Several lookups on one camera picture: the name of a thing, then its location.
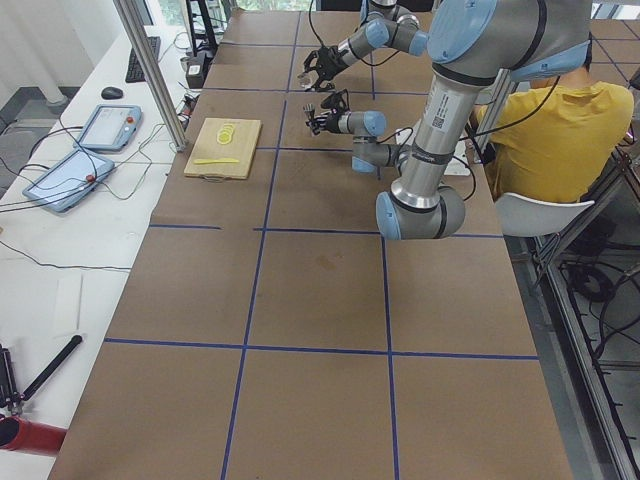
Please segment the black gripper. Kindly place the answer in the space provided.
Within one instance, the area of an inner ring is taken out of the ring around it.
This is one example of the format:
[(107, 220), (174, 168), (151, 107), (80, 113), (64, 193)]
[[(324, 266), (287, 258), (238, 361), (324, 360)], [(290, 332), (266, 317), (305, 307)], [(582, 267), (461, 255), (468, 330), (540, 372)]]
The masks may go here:
[(315, 116), (312, 113), (309, 113), (307, 115), (306, 124), (309, 125), (309, 129), (313, 136), (318, 136), (323, 131), (340, 133), (340, 118), (341, 115), (335, 112), (325, 112), (320, 116)]
[(342, 54), (336, 45), (321, 46), (312, 50), (303, 63), (304, 72), (317, 72), (318, 78), (312, 79), (312, 87), (308, 92), (327, 92), (332, 90), (332, 82), (339, 73), (345, 69)]

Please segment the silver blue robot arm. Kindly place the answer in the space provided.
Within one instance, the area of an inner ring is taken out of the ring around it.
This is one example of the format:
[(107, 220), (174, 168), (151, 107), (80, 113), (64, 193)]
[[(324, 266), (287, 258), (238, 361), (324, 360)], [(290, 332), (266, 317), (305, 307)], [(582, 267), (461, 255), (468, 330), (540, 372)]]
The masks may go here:
[(417, 57), (427, 49), (428, 33), (421, 29), (417, 16), (396, 1), (362, 1), (358, 27), (337, 45), (324, 43), (313, 25), (311, 9), (307, 17), (319, 48), (309, 53), (298, 75), (305, 91), (334, 90), (333, 79), (338, 74), (359, 61), (364, 62), (379, 48)]
[(523, 81), (579, 67), (590, 15), (588, 1), (447, 1), (423, 31), (417, 17), (395, 2), (364, 1), (359, 28), (337, 45), (312, 51), (300, 84), (307, 90), (332, 90), (337, 74), (381, 47), (428, 54), (434, 77), (413, 142), (379, 143), (384, 115), (352, 111), (337, 97), (324, 103), (321, 115), (307, 106), (307, 124), (314, 134), (353, 135), (357, 170), (399, 168), (399, 178), (376, 200), (377, 225), (386, 239), (450, 236), (464, 222), (465, 205), (441, 179), (480, 91), (502, 69)]

